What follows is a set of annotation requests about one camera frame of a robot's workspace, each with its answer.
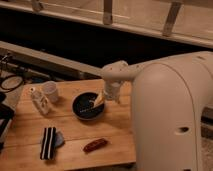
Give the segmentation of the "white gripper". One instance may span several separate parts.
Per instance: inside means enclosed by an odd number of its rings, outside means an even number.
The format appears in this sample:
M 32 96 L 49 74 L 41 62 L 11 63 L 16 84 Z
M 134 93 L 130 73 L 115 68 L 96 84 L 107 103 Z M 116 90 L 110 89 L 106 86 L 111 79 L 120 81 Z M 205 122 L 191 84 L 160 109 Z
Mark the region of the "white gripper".
M 94 101 L 93 107 L 97 107 L 104 102 L 104 100 L 119 102 L 121 82 L 106 82 L 104 85 L 104 93 L 100 92 Z

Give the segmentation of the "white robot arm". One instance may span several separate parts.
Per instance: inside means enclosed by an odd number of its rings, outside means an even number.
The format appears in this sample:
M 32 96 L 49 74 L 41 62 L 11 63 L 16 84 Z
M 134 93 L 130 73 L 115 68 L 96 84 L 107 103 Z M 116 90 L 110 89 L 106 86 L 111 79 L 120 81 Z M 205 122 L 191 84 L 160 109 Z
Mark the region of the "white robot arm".
M 104 96 L 132 83 L 131 118 L 138 171 L 203 171 L 201 116 L 213 106 L 213 52 L 104 66 Z

